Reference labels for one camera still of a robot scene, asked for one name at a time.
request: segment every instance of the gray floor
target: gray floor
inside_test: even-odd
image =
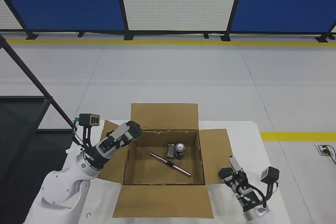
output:
[[[67,34],[60,39],[73,36]],[[236,36],[233,40],[272,39]],[[274,40],[314,41],[311,37]],[[95,113],[105,119],[127,120],[132,102],[194,102],[199,104],[199,120],[252,120],[260,131],[336,132],[336,48],[13,48],[72,118],[79,113]],[[9,56],[0,51],[0,95],[39,93]],[[41,127],[67,126],[51,108]],[[336,149],[336,142],[328,143]],[[281,171],[281,192],[291,222],[336,223],[336,170],[332,161],[320,157],[313,142],[265,142],[265,147],[272,165]]]

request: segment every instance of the power outlet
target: power outlet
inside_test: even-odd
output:
[[[326,146],[325,144],[315,143],[315,147],[318,150],[320,156],[329,156],[327,153],[324,152],[324,149],[326,149],[326,148],[331,152],[331,156],[334,156],[333,151],[331,151],[331,149],[328,146]]]

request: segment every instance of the box flap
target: box flap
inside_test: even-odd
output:
[[[213,218],[213,212],[206,186],[123,185],[113,217]]]
[[[111,130],[116,129],[117,127],[118,127],[117,124],[109,122],[108,120],[105,120],[105,125],[103,127],[100,140],[106,137],[107,132],[110,132]],[[122,183],[125,159],[127,156],[127,149],[128,149],[128,146],[117,150],[114,153],[113,158],[105,164],[98,178],[103,179],[103,180],[117,182],[117,183]]]
[[[218,172],[230,167],[228,158],[233,155],[226,129],[199,130],[199,139],[206,184],[219,184]]]
[[[130,118],[151,130],[198,130],[198,104],[131,104]]]

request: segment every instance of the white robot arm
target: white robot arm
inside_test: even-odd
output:
[[[246,223],[276,224],[273,212],[267,206],[267,200],[273,194],[274,183],[278,186],[279,170],[270,166],[262,172],[261,181],[268,184],[267,194],[264,195],[258,188],[249,184],[246,173],[233,156],[229,157],[229,163],[231,167],[222,168],[218,176],[236,195]],[[258,192],[262,200],[258,198],[254,190]]]
[[[45,177],[25,223],[77,224],[90,188],[90,180],[98,176],[119,148],[138,139],[141,134],[139,124],[129,121],[107,133],[107,137],[93,147],[90,142],[84,143],[84,151],[75,157],[69,168],[52,171]],[[71,208],[62,206],[63,202],[77,193],[78,197]]]

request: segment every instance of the metal can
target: metal can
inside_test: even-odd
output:
[[[178,160],[184,158],[185,145],[183,143],[178,143],[175,145],[175,157]]]
[[[167,145],[167,154],[166,154],[166,157],[167,158],[174,158],[174,154],[175,154],[175,144],[169,143]]]

